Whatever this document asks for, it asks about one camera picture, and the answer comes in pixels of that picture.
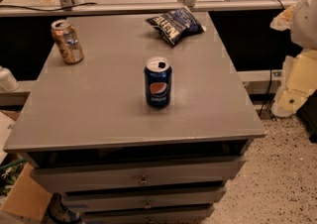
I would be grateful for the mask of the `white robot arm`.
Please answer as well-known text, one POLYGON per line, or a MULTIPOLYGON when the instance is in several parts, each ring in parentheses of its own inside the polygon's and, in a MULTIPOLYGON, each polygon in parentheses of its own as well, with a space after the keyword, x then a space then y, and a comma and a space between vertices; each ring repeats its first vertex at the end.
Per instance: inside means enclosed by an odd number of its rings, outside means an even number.
POLYGON ((280 87, 270 108, 274 116, 288 117, 317 90, 317 0, 298 0, 276 16, 270 27, 289 29, 291 41, 301 47, 295 57, 285 57, 280 87))

